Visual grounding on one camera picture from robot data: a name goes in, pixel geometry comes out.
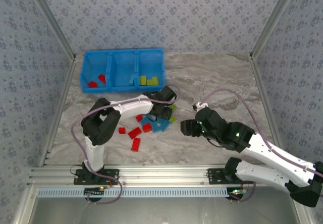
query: yellow-green block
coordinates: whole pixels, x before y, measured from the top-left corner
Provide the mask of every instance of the yellow-green block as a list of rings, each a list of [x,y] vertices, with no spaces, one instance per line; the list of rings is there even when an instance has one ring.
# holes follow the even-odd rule
[[[169,119],[169,121],[171,122],[171,124],[174,123],[176,121],[176,117],[171,116],[171,118]]]
[[[147,85],[147,77],[146,75],[140,76],[140,85]]]
[[[174,105],[174,104],[171,104],[171,105],[170,105],[170,108],[171,108],[173,111],[175,111],[175,110],[177,109],[177,106],[176,106],[176,105]]]
[[[152,79],[152,83],[154,85],[159,85],[159,83],[158,83],[158,77],[157,76],[153,76],[151,79]]]

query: marble surface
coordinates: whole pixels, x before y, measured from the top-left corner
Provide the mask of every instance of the marble surface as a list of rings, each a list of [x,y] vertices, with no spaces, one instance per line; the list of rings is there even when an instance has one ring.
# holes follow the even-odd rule
[[[122,100],[132,98],[138,93],[84,94],[79,85],[79,73],[83,57],[76,57],[76,68],[67,95],[63,114],[53,143],[48,164],[81,163],[82,151],[74,142],[70,126],[80,116],[86,114],[97,99]],[[231,156],[256,162],[255,160],[216,148],[204,138],[183,136],[180,121],[193,119],[195,113],[192,105],[204,99],[212,90],[229,88],[239,93],[250,105],[261,128],[272,141],[271,132],[264,113],[256,81],[247,57],[226,54],[205,53],[165,53],[166,83],[181,90],[181,99],[177,101],[178,109],[174,112],[177,120],[166,132],[143,133],[140,135],[139,152],[132,152],[132,140],[128,134],[121,135],[115,131],[111,140],[105,145],[104,163],[226,163]],[[255,129],[246,108],[229,92],[213,95],[208,102],[227,121],[239,121]],[[135,118],[119,123],[127,132],[140,126]],[[76,136],[84,143],[81,126],[75,128]]]

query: wall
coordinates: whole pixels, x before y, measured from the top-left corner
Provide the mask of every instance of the wall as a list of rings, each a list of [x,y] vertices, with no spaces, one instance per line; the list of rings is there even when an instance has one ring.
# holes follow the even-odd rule
[[[277,0],[47,0],[74,53],[251,51]]]
[[[286,149],[310,161],[323,161],[322,31],[323,0],[291,0],[257,60]]]
[[[37,166],[69,60],[33,0],[0,0],[0,223]]]

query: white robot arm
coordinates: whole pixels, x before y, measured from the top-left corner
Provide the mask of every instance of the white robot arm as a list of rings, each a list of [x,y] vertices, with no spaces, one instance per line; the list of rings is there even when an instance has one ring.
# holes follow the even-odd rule
[[[81,122],[88,157],[88,162],[84,161],[87,169],[90,170],[88,164],[96,172],[103,168],[104,144],[112,137],[119,121],[148,113],[169,120],[172,115],[172,109],[168,107],[170,104],[151,102],[148,99],[168,102],[176,97],[175,92],[166,86],[161,91],[146,92],[123,101],[109,102],[105,98],[99,99],[90,111],[110,104],[117,106],[93,113]]]
[[[256,166],[238,158],[230,158],[224,169],[228,179],[238,177],[243,181],[268,184],[289,192],[301,204],[316,206],[323,183],[322,162],[311,163],[271,143],[265,143],[253,129],[240,122],[227,123],[205,103],[197,103],[193,109],[197,111],[195,119],[181,122],[181,132],[184,135],[215,140],[227,150],[254,157],[271,167]]]

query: blue bin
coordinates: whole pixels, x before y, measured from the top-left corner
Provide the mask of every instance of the blue bin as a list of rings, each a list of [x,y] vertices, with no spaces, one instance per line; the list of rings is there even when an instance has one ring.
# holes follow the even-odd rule
[[[105,75],[106,84],[98,79]],[[158,77],[159,85],[140,86],[139,77]],[[88,86],[90,81],[97,87]],[[80,73],[84,93],[157,91],[166,84],[163,49],[125,49],[87,51]]]

